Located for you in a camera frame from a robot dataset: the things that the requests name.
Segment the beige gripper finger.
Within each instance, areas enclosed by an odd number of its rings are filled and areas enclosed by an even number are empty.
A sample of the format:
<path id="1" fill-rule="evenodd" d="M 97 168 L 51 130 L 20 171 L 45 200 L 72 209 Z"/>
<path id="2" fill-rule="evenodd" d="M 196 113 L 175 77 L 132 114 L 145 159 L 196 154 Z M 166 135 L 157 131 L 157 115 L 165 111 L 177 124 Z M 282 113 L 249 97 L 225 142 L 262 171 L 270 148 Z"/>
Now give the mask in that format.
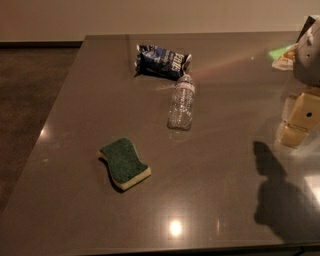
<path id="1" fill-rule="evenodd" d="M 303 90 L 289 95 L 285 101 L 279 128 L 279 143 L 298 147 L 320 124 L 320 88 Z"/>

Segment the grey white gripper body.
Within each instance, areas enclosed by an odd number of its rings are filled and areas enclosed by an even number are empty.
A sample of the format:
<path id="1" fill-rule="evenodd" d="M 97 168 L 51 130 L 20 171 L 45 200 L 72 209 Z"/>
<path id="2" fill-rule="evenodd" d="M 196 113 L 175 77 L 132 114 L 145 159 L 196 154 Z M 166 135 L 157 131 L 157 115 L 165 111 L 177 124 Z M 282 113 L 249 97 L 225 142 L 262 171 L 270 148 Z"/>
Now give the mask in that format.
<path id="1" fill-rule="evenodd" d="M 320 86 L 320 24 L 311 25 L 299 39 L 294 75 L 308 86 Z"/>

